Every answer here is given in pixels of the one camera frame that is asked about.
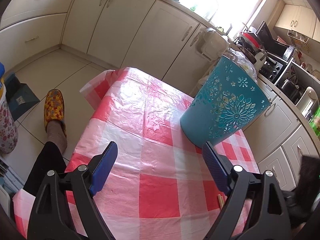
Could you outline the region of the teal perforated bin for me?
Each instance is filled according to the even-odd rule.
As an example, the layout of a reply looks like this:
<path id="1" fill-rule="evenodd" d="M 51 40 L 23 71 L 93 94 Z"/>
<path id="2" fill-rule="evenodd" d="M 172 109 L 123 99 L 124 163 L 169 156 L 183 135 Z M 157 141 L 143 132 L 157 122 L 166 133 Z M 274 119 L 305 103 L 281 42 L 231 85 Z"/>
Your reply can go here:
<path id="1" fill-rule="evenodd" d="M 197 147 L 224 141 L 271 104 L 257 83 L 222 56 L 180 118 L 182 131 Z"/>

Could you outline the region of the white electric kettle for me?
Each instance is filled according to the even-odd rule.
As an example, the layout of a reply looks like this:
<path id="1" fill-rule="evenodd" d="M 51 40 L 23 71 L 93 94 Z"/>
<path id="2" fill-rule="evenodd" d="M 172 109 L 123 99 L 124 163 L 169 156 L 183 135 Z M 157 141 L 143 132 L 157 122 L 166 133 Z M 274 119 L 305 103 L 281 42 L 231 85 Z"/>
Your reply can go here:
<path id="1" fill-rule="evenodd" d="M 301 114 L 307 118 L 313 115 L 319 106 L 318 95 L 312 87 L 307 87 L 304 94 L 296 104 Z"/>

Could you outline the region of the bamboo chopstick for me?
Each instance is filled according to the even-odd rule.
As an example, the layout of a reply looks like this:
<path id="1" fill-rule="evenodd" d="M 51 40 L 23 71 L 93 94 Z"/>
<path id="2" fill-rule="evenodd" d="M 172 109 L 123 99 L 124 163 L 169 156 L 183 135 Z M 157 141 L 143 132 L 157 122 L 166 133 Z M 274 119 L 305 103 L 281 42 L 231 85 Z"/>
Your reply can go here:
<path id="1" fill-rule="evenodd" d="M 218 194 L 218 195 L 217 195 L 217 200 L 218 200 L 218 202 L 219 202 L 219 207 L 220 207 L 220 209 L 222 210 L 222 208 L 223 208 L 223 206 L 224 206 L 224 204 L 225 204 L 225 201 L 226 201 L 226 196 L 223 195 L 223 194 Z"/>

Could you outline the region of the floral yellow slipper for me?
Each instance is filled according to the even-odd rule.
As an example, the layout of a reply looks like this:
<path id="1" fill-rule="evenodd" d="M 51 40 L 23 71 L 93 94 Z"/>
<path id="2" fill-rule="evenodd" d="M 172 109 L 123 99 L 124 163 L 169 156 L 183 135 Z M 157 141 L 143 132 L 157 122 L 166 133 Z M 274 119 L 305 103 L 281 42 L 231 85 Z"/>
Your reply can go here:
<path id="1" fill-rule="evenodd" d="M 65 124 L 65 103 L 63 94 L 58 89 L 51 89 L 45 99 L 44 103 L 44 129 L 47 130 L 48 124 L 51 121 L 57 121 L 60 123 L 62 131 L 66 134 Z"/>

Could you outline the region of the person's leg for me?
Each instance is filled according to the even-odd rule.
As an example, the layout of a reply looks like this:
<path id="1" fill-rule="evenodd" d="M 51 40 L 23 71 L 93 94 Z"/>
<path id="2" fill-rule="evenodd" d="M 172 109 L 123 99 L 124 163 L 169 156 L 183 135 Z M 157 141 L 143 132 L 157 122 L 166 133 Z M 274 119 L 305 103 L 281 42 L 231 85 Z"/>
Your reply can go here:
<path id="1" fill-rule="evenodd" d="M 63 173 L 66 163 L 63 154 L 67 148 L 67 138 L 62 130 L 62 122 L 52 120 L 47 125 L 47 142 L 38 155 L 24 184 L 24 191 L 36 196 L 47 172 Z"/>

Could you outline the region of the floral bucket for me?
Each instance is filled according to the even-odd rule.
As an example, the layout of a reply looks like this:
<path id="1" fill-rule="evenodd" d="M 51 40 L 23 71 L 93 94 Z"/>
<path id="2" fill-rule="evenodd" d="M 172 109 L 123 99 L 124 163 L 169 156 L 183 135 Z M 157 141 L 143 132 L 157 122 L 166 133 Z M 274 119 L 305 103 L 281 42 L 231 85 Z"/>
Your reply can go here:
<path id="1" fill-rule="evenodd" d="M 11 153 L 18 142 L 18 130 L 6 100 L 6 87 L 1 86 L 0 112 L 0 147 L 1 153 Z"/>

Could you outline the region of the green snack bag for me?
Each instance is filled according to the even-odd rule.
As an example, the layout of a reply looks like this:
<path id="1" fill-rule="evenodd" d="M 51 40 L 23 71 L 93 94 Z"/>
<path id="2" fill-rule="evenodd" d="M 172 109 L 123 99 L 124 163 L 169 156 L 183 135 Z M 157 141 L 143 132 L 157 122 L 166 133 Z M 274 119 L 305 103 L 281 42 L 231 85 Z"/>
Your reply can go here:
<path id="1" fill-rule="evenodd" d="M 317 137 L 320 135 L 320 106 L 317 108 L 313 118 L 309 122 Z"/>

